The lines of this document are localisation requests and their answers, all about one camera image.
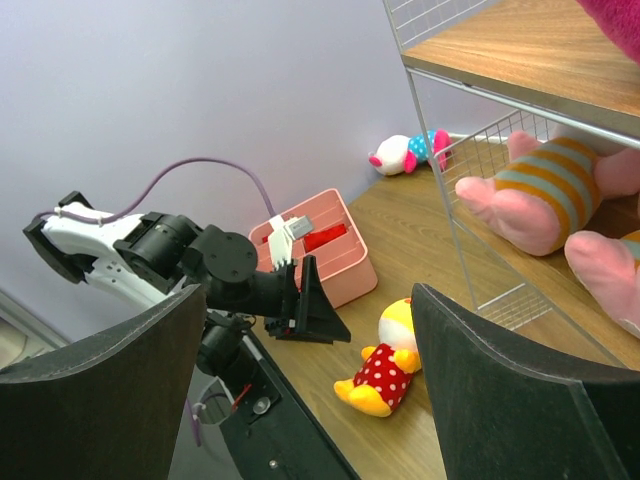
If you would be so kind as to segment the pink plush face down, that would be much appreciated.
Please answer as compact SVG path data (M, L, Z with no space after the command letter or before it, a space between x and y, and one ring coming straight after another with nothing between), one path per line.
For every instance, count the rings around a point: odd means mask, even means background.
M462 205L495 234L537 257L564 247L605 199L639 192L639 149L559 126L546 141L507 140L509 162L490 178L455 184Z

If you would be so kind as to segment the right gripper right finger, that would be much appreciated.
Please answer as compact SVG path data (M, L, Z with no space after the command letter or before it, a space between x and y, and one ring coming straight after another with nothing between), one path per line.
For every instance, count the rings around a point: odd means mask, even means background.
M411 308L448 478L638 478L637 371L534 342L428 284Z

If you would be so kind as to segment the white panda plush blue dress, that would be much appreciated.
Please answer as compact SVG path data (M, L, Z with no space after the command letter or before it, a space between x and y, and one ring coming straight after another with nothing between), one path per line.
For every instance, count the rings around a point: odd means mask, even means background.
M432 167L431 154L440 171L447 167L453 142L443 129L429 130L427 136L393 135L382 141L377 150L369 154L369 164L381 175L395 176L413 173L422 164Z

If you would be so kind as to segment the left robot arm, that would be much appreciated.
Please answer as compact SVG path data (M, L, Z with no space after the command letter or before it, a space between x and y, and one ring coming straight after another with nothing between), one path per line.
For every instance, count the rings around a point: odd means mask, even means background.
M206 320L196 365L224 377L241 357L252 320L279 340L332 344L351 333L322 286L317 261L293 257L307 217L269 221L272 268L244 235L198 226L183 215L95 210L78 191L37 214L23 233L40 258L73 284L101 288L146 310L191 284L203 287Z

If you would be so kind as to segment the pink frog plush striped shirt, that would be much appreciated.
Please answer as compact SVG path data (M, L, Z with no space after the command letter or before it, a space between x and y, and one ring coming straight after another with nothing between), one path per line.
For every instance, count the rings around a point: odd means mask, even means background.
M564 247L572 272L612 321L639 337L639 231L621 239L572 234Z

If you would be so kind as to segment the yellow frog plush back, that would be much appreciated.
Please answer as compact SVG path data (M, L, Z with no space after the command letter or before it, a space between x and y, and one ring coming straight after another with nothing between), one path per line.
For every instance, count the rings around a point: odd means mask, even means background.
M409 298L387 306L378 321L379 342L361 350L362 366L349 379L334 383L337 397L354 409L379 418L402 403L421 370Z

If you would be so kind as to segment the pink divided tray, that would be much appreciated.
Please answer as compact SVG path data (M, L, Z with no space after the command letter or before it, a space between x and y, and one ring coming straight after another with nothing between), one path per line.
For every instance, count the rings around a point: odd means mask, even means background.
M368 248L339 191L324 190L281 213L285 220L303 215L311 219L312 231L341 223L347 227L346 234L311 252L305 251L303 238L293 245L295 260L301 261L308 254L316 258L320 280L333 307L338 308L373 290L377 276Z

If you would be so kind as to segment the white panda plush with glasses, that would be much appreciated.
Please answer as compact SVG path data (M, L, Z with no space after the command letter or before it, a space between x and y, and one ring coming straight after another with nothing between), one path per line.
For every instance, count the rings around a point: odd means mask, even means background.
M579 0L584 12L628 58L639 63L639 0Z

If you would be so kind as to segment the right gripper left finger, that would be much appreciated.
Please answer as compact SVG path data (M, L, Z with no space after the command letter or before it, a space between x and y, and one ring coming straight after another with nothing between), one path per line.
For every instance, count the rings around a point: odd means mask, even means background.
M205 314L190 286L2 369L2 478L167 478Z

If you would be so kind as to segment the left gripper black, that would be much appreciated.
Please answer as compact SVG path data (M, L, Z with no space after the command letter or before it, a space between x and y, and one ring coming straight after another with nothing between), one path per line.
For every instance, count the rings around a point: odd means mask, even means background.
M279 340L349 343L351 332L325 293L316 258L303 258L300 286L296 267L293 261L272 272L255 272L255 314L264 318L267 334Z

